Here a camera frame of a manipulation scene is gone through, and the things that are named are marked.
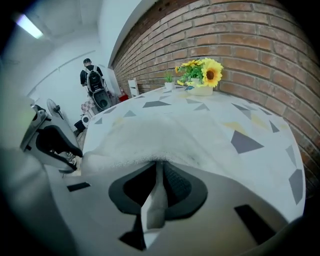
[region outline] fluorescent light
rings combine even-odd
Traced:
[[[43,35],[43,33],[24,14],[20,14],[15,22],[36,39]]]

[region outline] brick wall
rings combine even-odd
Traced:
[[[320,187],[320,69],[294,18],[275,0],[160,1],[128,34],[113,68],[130,95],[128,80],[145,93],[164,85],[165,70],[204,57],[224,66],[218,90],[288,121],[312,195]]]

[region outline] white pot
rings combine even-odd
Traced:
[[[167,90],[173,90],[176,88],[175,82],[165,82],[164,85]]]
[[[201,84],[201,81],[199,78],[191,78],[191,81],[193,82],[193,88],[190,90],[187,90],[188,93],[196,96],[210,96],[214,92],[214,89],[210,86],[202,86],[197,87],[197,85]]]

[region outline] table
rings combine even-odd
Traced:
[[[94,116],[83,153],[94,150],[113,126],[126,118],[170,113],[208,112],[250,170],[254,192],[289,222],[303,214],[306,198],[304,166],[298,145],[284,119],[245,99],[221,92],[190,95],[182,87],[141,94]]]

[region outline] person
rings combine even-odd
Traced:
[[[86,58],[84,61],[83,61],[83,65],[85,68],[87,68],[89,71],[93,70],[94,69],[94,65],[92,65],[92,62],[89,58]],[[103,74],[101,72],[101,69],[99,67],[97,67],[96,71],[99,72],[100,76],[102,77]],[[80,83],[82,86],[86,86],[87,85],[87,72],[82,70],[81,73],[80,73]]]

